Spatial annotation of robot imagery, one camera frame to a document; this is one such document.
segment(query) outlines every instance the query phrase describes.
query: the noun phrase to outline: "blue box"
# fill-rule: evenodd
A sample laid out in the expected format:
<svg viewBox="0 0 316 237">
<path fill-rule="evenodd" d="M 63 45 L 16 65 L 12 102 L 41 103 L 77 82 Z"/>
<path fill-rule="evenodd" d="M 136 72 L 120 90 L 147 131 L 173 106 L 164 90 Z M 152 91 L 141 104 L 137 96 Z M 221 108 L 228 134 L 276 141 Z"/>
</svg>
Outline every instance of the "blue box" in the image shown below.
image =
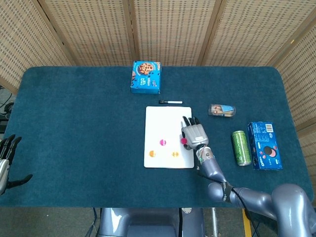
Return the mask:
<svg viewBox="0 0 316 237">
<path fill-rule="evenodd" d="M 250 122 L 247 126 L 254 169 L 282 168 L 272 122 Z"/>
<path fill-rule="evenodd" d="M 130 85 L 132 93 L 160 94 L 160 74 L 159 62 L 135 61 Z"/>
</svg>

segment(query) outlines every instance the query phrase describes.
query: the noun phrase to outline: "orange dot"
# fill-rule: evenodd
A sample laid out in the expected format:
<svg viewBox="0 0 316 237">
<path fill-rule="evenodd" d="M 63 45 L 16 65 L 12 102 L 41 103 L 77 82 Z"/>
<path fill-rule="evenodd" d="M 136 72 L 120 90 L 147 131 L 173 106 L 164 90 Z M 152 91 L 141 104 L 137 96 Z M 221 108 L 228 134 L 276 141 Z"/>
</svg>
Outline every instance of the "orange dot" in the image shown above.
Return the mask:
<svg viewBox="0 0 316 237">
<path fill-rule="evenodd" d="M 173 152 L 173 153 L 172 153 L 172 156 L 173 156 L 173 157 L 178 157 L 178 156 L 179 156 L 179 153 L 178 153 L 178 152 Z"/>
<path fill-rule="evenodd" d="M 155 152 L 155 151 L 150 151 L 150 152 L 149 152 L 149 155 L 150 155 L 151 157 L 155 157 L 155 156 L 156 156 L 156 152 Z"/>
</svg>

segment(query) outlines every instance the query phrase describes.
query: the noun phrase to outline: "whiteboard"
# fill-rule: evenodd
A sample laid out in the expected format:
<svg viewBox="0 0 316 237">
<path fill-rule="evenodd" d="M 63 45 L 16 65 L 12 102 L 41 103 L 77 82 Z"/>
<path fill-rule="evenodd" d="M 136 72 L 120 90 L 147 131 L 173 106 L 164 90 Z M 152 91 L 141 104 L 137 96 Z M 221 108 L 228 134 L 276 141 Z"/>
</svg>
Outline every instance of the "whiteboard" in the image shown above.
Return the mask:
<svg viewBox="0 0 316 237">
<path fill-rule="evenodd" d="M 144 166 L 146 168 L 193 168 L 193 150 L 186 150 L 182 138 L 182 116 L 192 116 L 190 107 L 146 108 Z"/>
</svg>

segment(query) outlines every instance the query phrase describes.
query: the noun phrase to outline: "gray robot arm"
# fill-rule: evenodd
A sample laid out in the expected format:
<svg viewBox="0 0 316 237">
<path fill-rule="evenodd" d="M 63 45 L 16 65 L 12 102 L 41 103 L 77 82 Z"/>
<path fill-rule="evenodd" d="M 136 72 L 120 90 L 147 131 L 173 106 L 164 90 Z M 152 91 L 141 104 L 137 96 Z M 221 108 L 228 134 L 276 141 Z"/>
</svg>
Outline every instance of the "gray robot arm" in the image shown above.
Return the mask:
<svg viewBox="0 0 316 237">
<path fill-rule="evenodd" d="M 223 201 L 223 184 L 227 182 L 212 150 L 207 146 L 208 138 L 196 118 L 189 121 L 184 117 L 186 127 L 182 135 L 188 140 L 185 148 L 196 149 L 200 168 L 206 178 L 212 180 L 207 193 L 214 202 Z M 272 195 L 247 188 L 234 188 L 249 211 L 277 221 L 279 237 L 311 237 L 316 233 L 316 213 L 306 193 L 294 184 L 283 184 L 275 188 Z M 243 208 L 239 197 L 229 193 L 230 203 Z"/>
<path fill-rule="evenodd" d="M 9 170 L 13 161 L 15 149 L 22 139 L 22 137 L 18 137 L 15 140 L 14 138 L 15 135 L 11 135 L 0 142 L 0 195 L 4 194 L 5 190 L 7 189 L 27 183 L 33 176 L 32 174 L 29 174 L 22 180 L 12 182 L 8 180 Z"/>
</svg>

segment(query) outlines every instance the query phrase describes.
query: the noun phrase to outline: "pink dot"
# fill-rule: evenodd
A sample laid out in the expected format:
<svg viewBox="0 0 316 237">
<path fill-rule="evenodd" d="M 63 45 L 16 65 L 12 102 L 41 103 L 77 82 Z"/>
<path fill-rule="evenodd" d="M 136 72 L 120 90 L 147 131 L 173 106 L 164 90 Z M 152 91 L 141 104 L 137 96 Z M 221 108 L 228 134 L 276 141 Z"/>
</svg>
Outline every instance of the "pink dot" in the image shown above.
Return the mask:
<svg viewBox="0 0 316 237">
<path fill-rule="evenodd" d="M 186 138 L 181 138 L 181 143 L 184 145 L 184 144 L 187 144 L 188 143 L 188 140 Z"/>
<path fill-rule="evenodd" d="M 165 145 L 166 145 L 166 141 L 163 140 L 163 139 L 161 139 L 161 140 L 160 140 L 160 145 L 165 146 Z"/>
<path fill-rule="evenodd" d="M 276 157 L 276 155 L 277 155 L 277 153 L 276 153 L 276 151 L 275 150 L 271 150 L 272 152 L 271 152 L 271 154 L 269 155 L 269 156 L 271 156 L 271 157 Z"/>
</svg>

